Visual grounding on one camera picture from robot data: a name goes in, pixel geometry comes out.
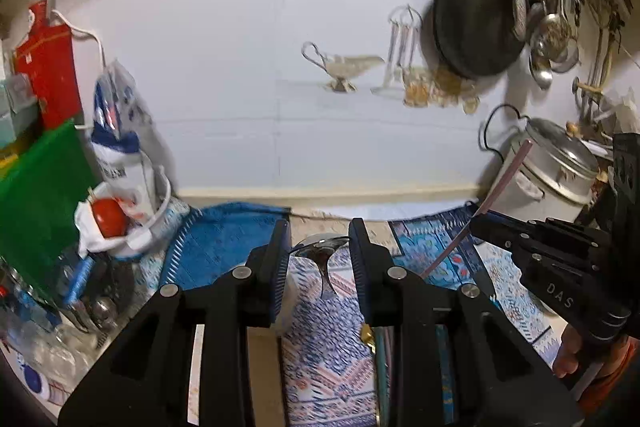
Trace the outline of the operator hand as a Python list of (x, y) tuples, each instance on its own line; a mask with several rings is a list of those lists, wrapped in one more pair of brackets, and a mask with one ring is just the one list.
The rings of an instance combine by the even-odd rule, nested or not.
[(561, 346), (552, 363), (552, 371), (558, 378), (573, 375), (578, 367), (578, 353), (582, 349), (582, 336), (572, 325), (566, 325), (561, 336)]

